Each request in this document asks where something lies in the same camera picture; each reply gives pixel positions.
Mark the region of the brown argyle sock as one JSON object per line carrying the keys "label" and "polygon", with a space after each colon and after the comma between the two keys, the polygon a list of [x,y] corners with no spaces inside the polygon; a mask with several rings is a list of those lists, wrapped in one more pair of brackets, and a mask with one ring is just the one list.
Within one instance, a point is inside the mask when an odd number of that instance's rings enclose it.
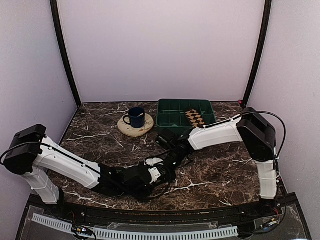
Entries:
{"label": "brown argyle sock", "polygon": [[185,116],[190,125],[195,128],[203,129],[205,127],[205,120],[202,115],[194,108],[188,108],[185,112]]}

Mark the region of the green divided plastic tray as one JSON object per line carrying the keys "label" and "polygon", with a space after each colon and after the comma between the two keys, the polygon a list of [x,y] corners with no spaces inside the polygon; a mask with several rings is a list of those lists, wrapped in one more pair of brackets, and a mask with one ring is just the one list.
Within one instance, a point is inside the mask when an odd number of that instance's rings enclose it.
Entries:
{"label": "green divided plastic tray", "polygon": [[204,99],[160,99],[157,106],[156,127],[161,132],[164,129],[174,134],[182,134],[192,129],[187,119],[187,110],[196,110],[205,124],[216,123],[216,116],[211,102]]}

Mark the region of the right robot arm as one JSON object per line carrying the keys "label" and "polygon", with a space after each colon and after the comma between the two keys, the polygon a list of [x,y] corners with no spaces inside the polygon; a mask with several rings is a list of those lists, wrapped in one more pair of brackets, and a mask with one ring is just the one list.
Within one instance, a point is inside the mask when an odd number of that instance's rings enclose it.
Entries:
{"label": "right robot arm", "polygon": [[263,116],[268,112],[256,111],[247,107],[242,113],[211,124],[205,124],[200,113],[188,108],[185,116],[192,129],[181,135],[173,134],[164,129],[157,136],[157,142],[167,151],[165,158],[160,155],[146,160],[150,165],[166,165],[169,171],[174,172],[182,160],[194,151],[226,143],[243,143],[258,170],[260,184],[260,198],[262,201],[255,205],[255,213],[266,217],[275,208],[275,199],[278,191],[277,173],[278,161],[282,148],[277,147],[276,129]]}

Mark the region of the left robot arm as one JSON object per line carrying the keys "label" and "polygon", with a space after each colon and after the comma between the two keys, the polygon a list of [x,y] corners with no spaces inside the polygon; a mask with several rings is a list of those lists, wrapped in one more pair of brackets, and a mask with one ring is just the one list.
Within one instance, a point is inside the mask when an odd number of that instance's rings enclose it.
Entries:
{"label": "left robot arm", "polygon": [[53,184],[45,169],[100,195],[129,195],[139,201],[161,197],[161,194],[152,196],[154,189],[162,184],[170,185],[173,180],[173,171],[160,158],[151,158],[131,167],[109,167],[67,151],[48,137],[46,130],[44,125],[36,124],[17,132],[9,149],[1,155],[0,164],[23,177],[60,218],[67,218],[71,208],[63,201],[63,190]]}

